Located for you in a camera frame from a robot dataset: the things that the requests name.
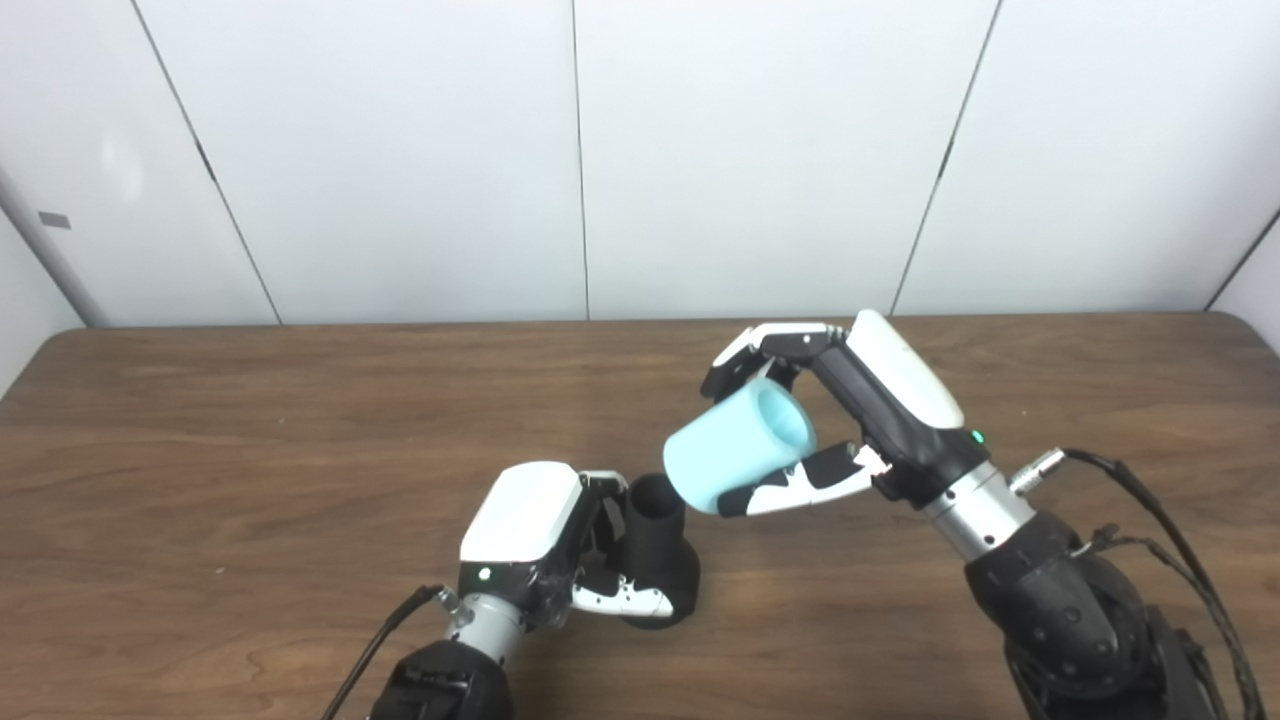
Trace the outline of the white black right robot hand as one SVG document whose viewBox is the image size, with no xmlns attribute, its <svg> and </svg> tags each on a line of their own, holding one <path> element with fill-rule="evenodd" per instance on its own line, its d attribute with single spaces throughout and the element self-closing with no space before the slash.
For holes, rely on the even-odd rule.
<svg viewBox="0 0 1280 720">
<path fill-rule="evenodd" d="M 792 395 L 804 372 L 861 428 L 859 442 L 818 448 Z M 874 488 L 952 533 L 1001 532 L 1002 520 L 1029 516 L 945 384 L 874 310 L 846 329 L 748 328 L 712 363 L 700 393 L 712 407 L 662 450 L 672 486 L 700 512 L 755 516 Z"/>
</svg>

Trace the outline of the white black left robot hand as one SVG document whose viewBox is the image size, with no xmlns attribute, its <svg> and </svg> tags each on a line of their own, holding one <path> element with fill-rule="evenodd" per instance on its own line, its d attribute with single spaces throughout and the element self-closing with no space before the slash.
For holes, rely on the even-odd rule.
<svg viewBox="0 0 1280 720">
<path fill-rule="evenodd" d="M 675 624 L 680 602 L 620 569 L 590 569 L 590 553 L 620 550 L 611 509 L 625 509 L 628 482 L 611 470 L 580 471 L 534 461 L 504 469 L 460 546 L 458 594 L 497 600 L 531 632 L 561 626 L 572 611 Z"/>
</svg>

